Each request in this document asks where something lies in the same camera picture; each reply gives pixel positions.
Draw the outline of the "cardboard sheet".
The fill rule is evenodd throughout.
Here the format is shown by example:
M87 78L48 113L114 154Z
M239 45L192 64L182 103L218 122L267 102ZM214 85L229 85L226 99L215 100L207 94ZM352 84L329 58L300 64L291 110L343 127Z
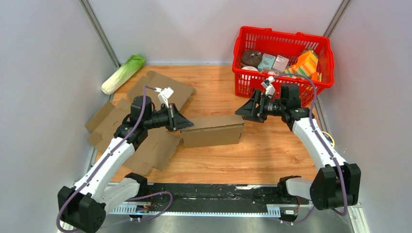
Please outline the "cardboard sheet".
M144 85L160 88L170 87L173 94L169 98L169 102L175 103L178 110L181 110L195 90L188 84L155 71L148 71L127 93L125 99L121 99L116 105L110 101L106 102L85 124L91 133L88 140L95 149L98 151L106 150L116 129L130 113L133 99L142 94ZM164 170L180 141L180 136L168 132L163 127L149 130L148 137L123 165L140 175L146 175L152 168Z

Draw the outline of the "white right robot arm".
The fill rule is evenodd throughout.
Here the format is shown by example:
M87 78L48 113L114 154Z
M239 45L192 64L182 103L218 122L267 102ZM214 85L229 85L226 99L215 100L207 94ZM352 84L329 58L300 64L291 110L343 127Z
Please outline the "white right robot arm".
M281 178L277 189L281 202L290 203L298 196L310 200L317 210L336 211L342 207L341 215L349 206L358 203L361 169L356 163L348 163L330 145L319 129L312 110L302 107L297 84L282 84L278 99L255 90L235 114L258 123L263 123L268 116L281 117L303 143L318 169L313 180L300 176Z

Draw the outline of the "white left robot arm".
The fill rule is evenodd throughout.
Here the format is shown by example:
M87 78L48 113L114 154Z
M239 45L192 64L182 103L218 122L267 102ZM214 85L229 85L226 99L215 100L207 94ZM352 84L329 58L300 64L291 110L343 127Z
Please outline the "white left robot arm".
M164 127L173 132L194 125L174 103L163 103L160 110L156 110L148 96L135 97L130 108L130 113L115 131L97 163L73 187L63 186L58 192L56 225L61 232L67 232L61 226L64 222L74 227L73 233L77 230L95 233L106 216L124 201L131 198L145 200L149 189L143 185L144 179L135 173L110 189L106 187L122 164L148 137L149 130Z

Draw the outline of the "brown cardboard box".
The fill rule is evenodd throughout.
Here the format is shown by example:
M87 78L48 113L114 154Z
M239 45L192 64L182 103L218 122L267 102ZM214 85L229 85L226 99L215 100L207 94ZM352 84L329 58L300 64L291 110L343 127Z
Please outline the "brown cardboard box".
M200 148L238 144L244 120L238 115L193 118L192 127L181 130L185 148Z

